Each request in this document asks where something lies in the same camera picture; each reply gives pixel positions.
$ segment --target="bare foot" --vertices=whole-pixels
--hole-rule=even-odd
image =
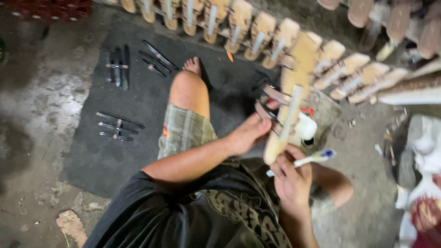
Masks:
[[[184,71],[191,71],[193,73],[195,73],[196,75],[198,75],[199,77],[201,76],[201,66],[199,65],[199,58],[198,57],[194,57],[193,59],[188,59],[185,62],[184,67],[182,67],[182,69]]]

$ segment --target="left hand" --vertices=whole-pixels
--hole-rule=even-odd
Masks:
[[[285,152],[272,164],[274,186],[282,209],[297,220],[310,218],[309,193],[312,182],[311,164],[294,168],[293,162],[305,158],[298,147],[288,144]]]
[[[271,120],[262,119],[257,113],[252,114],[231,134],[225,137],[231,156],[242,155],[251,150],[257,139],[271,129]]]

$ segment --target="green shorts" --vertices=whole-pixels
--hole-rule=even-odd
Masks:
[[[209,119],[191,110],[168,104],[165,111],[163,132],[159,138],[158,159],[202,146],[215,139],[217,139],[217,135]],[[234,167],[243,165],[247,167],[248,171],[258,171],[255,168],[249,169],[251,160],[256,161],[255,159],[229,160],[223,164]],[[268,167],[264,165],[262,159],[260,160],[261,162],[254,166],[265,166],[263,169],[266,170]],[[268,180],[261,180],[261,175],[254,175],[254,177],[258,180],[258,184],[268,182]],[[331,212],[336,208],[330,195],[314,182],[311,185],[310,206],[313,218]]]

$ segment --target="dirty floor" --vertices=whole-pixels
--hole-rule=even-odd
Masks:
[[[115,8],[95,8],[84,23],[56,24],[49,31],[0,9],[0,36],[10,52],[0,69],[0,247],[14,240],[27,248],[66,247],[58,215],[74,210],[89,234],[110,201],[59,181],[59,175],[114,15],[140,27],[153,25],[155,34],[223,50]],[[344,102],[341,108],[326,143],[338,155],[326,165],[349,177],[355,192],[337,212],[315,220],[314,232],[324,248],[391,247],[402,213],[394,209],[395,183],[374,144],[382,144],[392,108],[358,109]],[[352,119],[356,126],[350,129]]]

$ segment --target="black mat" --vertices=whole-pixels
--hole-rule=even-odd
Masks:
[[[156,160],[157,141],[162,133],[173,75],[162,79],[135,60],[139,49],[148,51],[141,43],[142,39],[148,40],[178,67],[193,56],[201,58],[211,88],[211,120],[219,136],[229,133],[254,110],[254,100],[260,94],[256,88],[262,78],[268,75],[273,80],[277,78],[276,72],[265,70],[259,62],[236,59],[231,63],[225,51],[160,36],[154,33],[153,27],[151,30],[141,29],[115,16],[102,45],[90,94],[65,159],[61,181],[111,198],[128,177]],[[106,50],[124,44],[131,49],[130,91],[106,82],[108,71],[104,67]],[[98,122],[108,121],[96,116],[96,112],[130,120],[146,128],[138,135],[130,135],[134,138],[131,142],[104,137],[99,132],[111,130],[98,126]],[[249,153],[248,157],[261,155],[258,150]]]

